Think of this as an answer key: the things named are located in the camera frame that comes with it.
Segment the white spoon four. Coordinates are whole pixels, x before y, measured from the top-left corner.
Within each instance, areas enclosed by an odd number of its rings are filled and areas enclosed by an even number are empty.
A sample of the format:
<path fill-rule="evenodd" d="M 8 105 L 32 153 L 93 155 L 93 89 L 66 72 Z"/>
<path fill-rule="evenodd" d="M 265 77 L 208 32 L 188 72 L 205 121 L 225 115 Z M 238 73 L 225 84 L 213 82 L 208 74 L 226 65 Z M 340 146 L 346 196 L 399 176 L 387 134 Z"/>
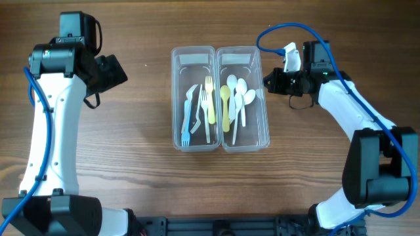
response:
<path fill-rule="evenodd" d="M 228 108 L 228 117 L 232 122 L 235 119 L 235 101 L 234 101 L 234 89 L 236 88 L 238 79 L 235 75 L 231 74 L 227 77 L 226 84 L 230 89 L 230 98 L 229 98 L 229 108 Z"/>

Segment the yellow plastic fork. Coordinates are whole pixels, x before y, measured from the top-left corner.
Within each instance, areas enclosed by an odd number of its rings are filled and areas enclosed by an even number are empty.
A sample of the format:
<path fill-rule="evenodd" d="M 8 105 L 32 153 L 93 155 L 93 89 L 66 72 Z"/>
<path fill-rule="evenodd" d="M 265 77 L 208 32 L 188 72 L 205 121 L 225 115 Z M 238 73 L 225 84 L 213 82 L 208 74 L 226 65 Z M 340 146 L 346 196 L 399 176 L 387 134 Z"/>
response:
<path fill-rule="evenodd" d="M 205 90 L 207 93 L 207 102 L 208 102 L 208 121 L 209 124 L 214 125 L 216 123 L 215 110 L 213 104 L 213 78 L 208 75 L 205 77 Z"/>

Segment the white fork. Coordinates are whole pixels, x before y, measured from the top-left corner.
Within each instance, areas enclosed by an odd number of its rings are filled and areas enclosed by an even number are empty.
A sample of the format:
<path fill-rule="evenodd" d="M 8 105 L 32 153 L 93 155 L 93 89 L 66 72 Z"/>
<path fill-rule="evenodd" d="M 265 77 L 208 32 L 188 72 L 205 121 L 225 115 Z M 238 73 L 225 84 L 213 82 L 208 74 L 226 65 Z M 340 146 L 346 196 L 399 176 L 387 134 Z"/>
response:
<path fill-rule="evenodd" d="M 207 93 L 205 90 L 201 92 L 201 108 L 203 109 L 204 113 L 204 126 L 205 126 L 205 135 L 206 135 L 206 142 L 209 144 L 210 139 L 210 131 L 209 131 L 209 123 L 208 123 L 208 101 L 207 101 Z"/>
<path fill-rule="evenodd" d="M 192 85 L 188 91 L 186 92 L 186 97 L 187 97 L 187 110 L 190 109 L 191 107 L 191 102 L 192 102 L 192 97 L 193 97 L 193 92 L 195 90 L 195 88 L 197 87 L 198 84 Z M 188 123 L 186 120 L 187 115 L 184 116 L 184 121 L 182 124 L 182 128 L 181 128 L 181 132 L 182 134 L 185 132 L 186 129 L 186 124 Z"/>
<path fill-rule="evenodd" d="M 198 94 L 198 104 L 197 104 L 197 109 L 196 109 L 196 123 L 194 124 L 194 126 L 191 129 L 191 133 L 195 133 L 195 131 L 197 131 L 197 129 L 200 127 L 201 125 L 201 120 L 200 120 L 200 108 L 201 108 L 201 94 L 202 94 L 202 86 L 200 85 L 199 88 L 199 94 Z"/>

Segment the light blue plastic fork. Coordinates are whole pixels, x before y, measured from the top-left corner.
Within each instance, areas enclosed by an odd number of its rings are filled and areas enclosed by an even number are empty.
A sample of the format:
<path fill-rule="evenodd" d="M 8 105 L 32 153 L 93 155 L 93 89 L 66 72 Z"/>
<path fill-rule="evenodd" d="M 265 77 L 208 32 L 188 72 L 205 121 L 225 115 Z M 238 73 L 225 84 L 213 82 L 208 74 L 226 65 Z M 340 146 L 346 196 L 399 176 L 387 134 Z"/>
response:
<path fill-rule="evenodd" d="M 184 102 L 184 118 L 186 121 L 184 132 L 181 134 L 181 146 L 187 147 L 190 145 L 190 132 L 189 132 L 189 124 L 190 124 L 190 115 L 191 115 L 191 108 L 188 107 L 188 100 Z"/>

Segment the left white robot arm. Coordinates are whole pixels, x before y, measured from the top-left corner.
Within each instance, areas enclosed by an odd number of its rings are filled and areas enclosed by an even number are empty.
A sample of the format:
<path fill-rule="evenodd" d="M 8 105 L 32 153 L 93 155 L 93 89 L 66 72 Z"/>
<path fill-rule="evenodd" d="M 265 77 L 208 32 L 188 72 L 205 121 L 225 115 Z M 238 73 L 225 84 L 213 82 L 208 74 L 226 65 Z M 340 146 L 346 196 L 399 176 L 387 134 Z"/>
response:
<path fill-rule="evenodd" d="M 24 72 L 35 93 L 30 156 L 18 196 L 3 199 L 3 225 L 24 235 L 131 235 L 132 211 L 80 195 L 75 165 L 81 108 L 127 80 L 117 58 L 83 43 L 37 45 Z"/>

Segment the yellow plastic spoon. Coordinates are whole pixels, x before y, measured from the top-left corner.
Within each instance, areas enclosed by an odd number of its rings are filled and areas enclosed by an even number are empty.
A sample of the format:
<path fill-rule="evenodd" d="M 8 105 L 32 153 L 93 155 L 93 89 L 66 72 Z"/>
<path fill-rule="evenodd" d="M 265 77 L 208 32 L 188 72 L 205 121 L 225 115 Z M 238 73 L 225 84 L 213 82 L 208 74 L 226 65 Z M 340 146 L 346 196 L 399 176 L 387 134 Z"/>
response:
<path fill-rule="evenodd" d="M 220 88 L 220 97 L 222 100 L 222 130 L 228 132 L 230 130 L 230 120 L 228 116 L 228 100 L 230 98 L 230 89 L 227 85 Z"/>

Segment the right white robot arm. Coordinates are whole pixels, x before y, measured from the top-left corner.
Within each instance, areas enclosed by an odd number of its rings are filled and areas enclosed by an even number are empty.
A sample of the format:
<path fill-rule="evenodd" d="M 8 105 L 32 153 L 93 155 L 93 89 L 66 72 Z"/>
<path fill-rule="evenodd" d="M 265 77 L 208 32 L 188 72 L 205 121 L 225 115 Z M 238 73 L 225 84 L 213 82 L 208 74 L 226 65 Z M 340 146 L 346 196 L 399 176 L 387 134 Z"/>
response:
<path fill-rule="evenodd" d="M 275 68 L 263 82 L 270 93 L 310 95 L 350 140 L 341 189 L 310 209 L 314 229 L 335 233 L 369 214 L 394 218 L 407 211 L 417 193 L 418 135 L 412 128 L 375 111 L 343 71 Z"/>

